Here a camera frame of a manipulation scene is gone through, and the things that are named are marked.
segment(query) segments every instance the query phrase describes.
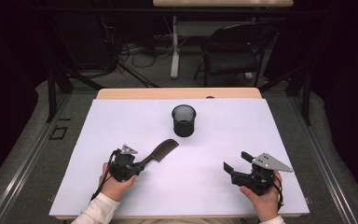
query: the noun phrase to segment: black mesh cup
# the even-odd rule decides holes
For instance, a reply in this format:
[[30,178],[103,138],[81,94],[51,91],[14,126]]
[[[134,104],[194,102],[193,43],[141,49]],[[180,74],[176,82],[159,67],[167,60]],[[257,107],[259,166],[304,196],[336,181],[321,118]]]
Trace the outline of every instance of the black mesh cup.
[[196,110],[190,105],[179,105],[172,111],[173,131],[180,137],[189,137],[194,132]]

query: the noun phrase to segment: white tabletop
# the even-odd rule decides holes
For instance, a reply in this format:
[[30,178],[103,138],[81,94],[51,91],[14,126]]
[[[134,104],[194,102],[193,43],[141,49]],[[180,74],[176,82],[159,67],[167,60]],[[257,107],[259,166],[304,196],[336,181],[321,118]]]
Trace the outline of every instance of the white tabletop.
[[291,7],[293,0],[153,0],[155,7]]
[[[197,111],[195,132],[188,138],[172,130],[172,110],[181,104]],[[249,174],[251,164],[241,152],[267,152],[292,167],[264,99],[94,100],[49,214],[78,216],[113,150],[127,144],[141,161],[169,138],[180,146],[146,165],[114,218],[253,217],[251,203],[230,183],[223,162]],[[282,173],[282,179],[280,213],[307,214],[296,170]]]

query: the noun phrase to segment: white desk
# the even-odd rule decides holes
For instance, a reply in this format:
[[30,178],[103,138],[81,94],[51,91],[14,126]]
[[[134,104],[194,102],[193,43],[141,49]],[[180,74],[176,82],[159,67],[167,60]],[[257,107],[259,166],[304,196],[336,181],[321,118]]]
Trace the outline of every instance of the white desk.
[[[155,7],[291,7],[293,0],[153,0]],[[178,48],[178,36],[186,35],[188,32],[178,30],[178,20],[176,16],[173,16],[172,22],[172,36],[173,36],[173,56],[172,56],[172,68],[171,78],[178,78],[179,75],[179,48]],[[207,33],[212,33],[217,28],[215,25],[212,27],[210,24],[206,24]],[[199,27],[199,30],[204,29],[205,23]],[[191,29],[192,35],[198,35],[197,29]]]
[[[192,94],[201,99],[190,99]],[[204,98],[211,95],[221,98]],[[197,111],[195,132],[188,138],[172,130],[171,112],[180,104]],[[62,219],[78,216],[88,206],[102,164],[113,150],[127,144],[138,150],[135,161],[141,161],[168,138],[180,146],[161,162],[146,165],[114,218],[254,217],[250,202],[230,183],[223,161],[250,173],[251,164],[241,152],[267,152],[291,166],[269,106],[257,89],[102,90],[89,110],[49,214]],[[307,214],[296,173],[282,173],[282,179],[281,214]]]

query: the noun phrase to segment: white sleeve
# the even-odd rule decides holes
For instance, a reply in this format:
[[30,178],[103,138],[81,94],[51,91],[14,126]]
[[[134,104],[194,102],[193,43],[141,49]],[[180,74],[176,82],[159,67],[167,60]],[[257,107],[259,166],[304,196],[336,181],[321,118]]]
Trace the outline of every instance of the white sleeve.
[[98,196],[89,203],[89,207],[81,211],[80,216],[73,221],[73,224],[107,224],[113,217],[115,210],[120,205],[104,194]]
[[260,224],[284,224],[283,218],[281,216],[277,216],[271,220],[260,222]]

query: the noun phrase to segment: black curtain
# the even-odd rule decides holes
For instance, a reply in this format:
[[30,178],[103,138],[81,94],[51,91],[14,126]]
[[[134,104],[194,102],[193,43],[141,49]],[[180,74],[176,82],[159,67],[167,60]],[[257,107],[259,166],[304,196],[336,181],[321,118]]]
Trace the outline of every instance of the black curtain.
[[289,72],[316,50],[309,67],[311,89],[324,99],[334,145],[358,182],[358,1],[296,0],[295,8],[338,14],[316,47],[329,18],[287,20],[265,76],[274,79]]
[[344,15],[312,75],[312,90],[324,99],[337,152],[358,182],[358,1]]
[[16,1],[0,1],[0,167],[32,116],[46,66]]

